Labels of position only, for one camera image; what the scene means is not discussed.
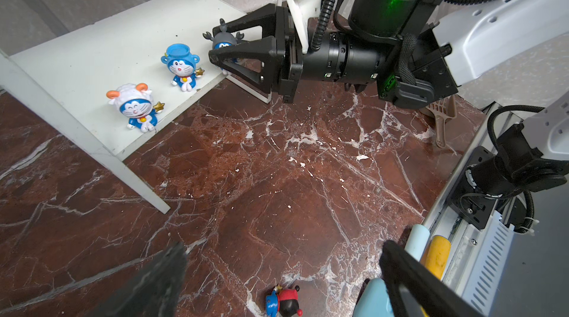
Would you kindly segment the red capped blue figurine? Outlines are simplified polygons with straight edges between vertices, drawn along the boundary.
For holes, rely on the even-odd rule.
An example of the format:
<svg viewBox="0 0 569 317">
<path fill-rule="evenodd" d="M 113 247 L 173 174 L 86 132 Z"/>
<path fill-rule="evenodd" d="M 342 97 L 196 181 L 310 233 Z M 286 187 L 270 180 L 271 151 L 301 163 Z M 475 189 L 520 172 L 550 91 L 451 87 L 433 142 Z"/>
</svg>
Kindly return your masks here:
<svg viewBox="0 0 569 317">
<path fill-rule="evenodd" d="M 265 297 L 266 315 L 269 317 L 303 316 L 303 311 L 299 306 L 299 291 L 299 285 L 293 288 L 284 288 L 280 284 L 275 286 Z"/>
</svg>

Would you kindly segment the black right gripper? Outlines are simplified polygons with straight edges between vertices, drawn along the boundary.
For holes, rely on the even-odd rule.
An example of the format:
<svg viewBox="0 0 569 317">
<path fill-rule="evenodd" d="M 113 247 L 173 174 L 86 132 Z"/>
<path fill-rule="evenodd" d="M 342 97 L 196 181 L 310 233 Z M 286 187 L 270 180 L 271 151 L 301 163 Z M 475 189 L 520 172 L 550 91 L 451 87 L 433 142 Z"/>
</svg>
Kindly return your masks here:
<svg viewBox="0 0 569 317">
<path fill-rule="evenodd" d="M 391 52 L 388 44 L 368 43 L 357 36 L 327 30 L 320 49 L 304 54 L 291 20 L 284 27 L 283 44 L 273 36 L 277 8 L 267 4 L 213 28 L 216 36 L 222 31 L 236 33 L 260 27 L 263 39 L 210 50 L 210 62 L 262 93 L 271 93 L 273 87 L 286 103 L 293 101 L 300 81 L 342 83 L 346 90 L 361 93 L 385 73 Z"/>
</svg>

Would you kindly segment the blue-capped small figurine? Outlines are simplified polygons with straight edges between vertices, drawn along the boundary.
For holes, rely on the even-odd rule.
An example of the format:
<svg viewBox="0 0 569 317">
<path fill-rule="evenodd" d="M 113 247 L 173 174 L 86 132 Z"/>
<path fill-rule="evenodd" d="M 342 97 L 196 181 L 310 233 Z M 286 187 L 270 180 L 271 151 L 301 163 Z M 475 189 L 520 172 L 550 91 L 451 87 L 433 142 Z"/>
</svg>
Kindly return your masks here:
<svg viewBox="0 0 569 317">
<path fill-rule="evenodd" d="M 204 70 L 197 68 L 200 57 L 192 54 L 186 44 L 170 45 L 161 57 L 161 62 L 173 74 L 170 82 L 173 86 L 182 92 L 196 92 L 197 79 L 204 75 Z"/>
</svg>

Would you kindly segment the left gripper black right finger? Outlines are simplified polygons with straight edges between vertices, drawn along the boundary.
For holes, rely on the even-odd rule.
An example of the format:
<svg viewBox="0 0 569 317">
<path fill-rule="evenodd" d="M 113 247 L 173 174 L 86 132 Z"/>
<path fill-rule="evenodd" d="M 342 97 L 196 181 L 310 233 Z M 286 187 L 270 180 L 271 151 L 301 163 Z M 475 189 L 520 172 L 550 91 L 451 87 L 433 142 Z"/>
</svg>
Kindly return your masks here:
<svg viewBox="0 0 569 317">
<path fill-rule="evenodd" d="M 480 316 L 477 310 L 456 295 L 395 241 L 383 244 L 379 263 L 384 273 L 393 262 L 399 268 L 395 278 L 403 297 L 391 293 L 395 316 Z"/>
</svg>

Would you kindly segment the pink white small figurine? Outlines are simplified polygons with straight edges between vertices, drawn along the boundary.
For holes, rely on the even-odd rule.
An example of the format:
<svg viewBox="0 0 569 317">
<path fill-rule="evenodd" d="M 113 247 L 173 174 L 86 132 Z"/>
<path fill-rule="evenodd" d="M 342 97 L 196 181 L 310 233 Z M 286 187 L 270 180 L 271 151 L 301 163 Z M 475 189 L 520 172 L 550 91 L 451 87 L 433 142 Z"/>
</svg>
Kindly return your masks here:
<svg viewBox="0 0 569 317">
<path fill-rule="evenodd" d="M 124 84 L 106 93 L 108 104 L 128 118 L 129 129 L 138 128 L 142 133 L 156 129 L 157 114 L 164 110 L 164 103 L 154 103 L 152 90 L 145 83 Z"/>
</svg>

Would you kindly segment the grey blue small figurine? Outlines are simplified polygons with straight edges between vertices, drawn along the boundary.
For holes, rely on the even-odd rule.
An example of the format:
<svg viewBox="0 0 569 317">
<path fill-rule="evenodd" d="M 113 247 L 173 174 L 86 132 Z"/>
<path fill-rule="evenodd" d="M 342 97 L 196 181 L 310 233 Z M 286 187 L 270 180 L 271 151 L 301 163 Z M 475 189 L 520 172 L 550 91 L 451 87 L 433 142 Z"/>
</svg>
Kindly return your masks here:
<svg viewBox="0 0 569 317">
<path fill-rule="evenodd" d="M 212 49 L 218 50 L 223 47 L 230 47 L 237 44 L 240 44 L 244 41 L 244 34 L 241 32 L 237 32 L 236 35 L 228 32 L 228 26 L 225 23 L 224 19 L 219 20 L 219 29 L 220 32 L 213 36 L 210 32 L 203 33 L 203 37 L 206 40 L 212 42 Z"/>
</svg>

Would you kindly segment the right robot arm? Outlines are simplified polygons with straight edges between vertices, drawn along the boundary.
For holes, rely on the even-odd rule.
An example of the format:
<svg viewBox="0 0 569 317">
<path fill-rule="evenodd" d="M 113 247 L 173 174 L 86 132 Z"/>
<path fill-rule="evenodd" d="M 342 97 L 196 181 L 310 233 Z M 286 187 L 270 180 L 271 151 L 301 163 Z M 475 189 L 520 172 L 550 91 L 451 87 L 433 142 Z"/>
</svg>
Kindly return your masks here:
<svg viewBox="0 0 569 317">
<path fill-rule="evenodd" d="M 418 110 L 568 32 L 568 0 L 286 0 L 204 37 L 213 65 L 291 103 L 302 80 Z"/>
</svg>

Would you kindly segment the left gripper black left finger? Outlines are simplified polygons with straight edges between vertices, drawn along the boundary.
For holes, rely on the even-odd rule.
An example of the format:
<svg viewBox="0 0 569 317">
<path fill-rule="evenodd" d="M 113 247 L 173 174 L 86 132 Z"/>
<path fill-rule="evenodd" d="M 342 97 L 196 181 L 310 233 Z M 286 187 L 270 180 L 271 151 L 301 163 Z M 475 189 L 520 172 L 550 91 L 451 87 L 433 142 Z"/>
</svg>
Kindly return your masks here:
<svg viewBox="0 0 569 317">
<path fill-rule="evenodd" d="M 89 316 L 174 316 L 187 269 L 185 246 L 162 251 Z"/>
</svg>

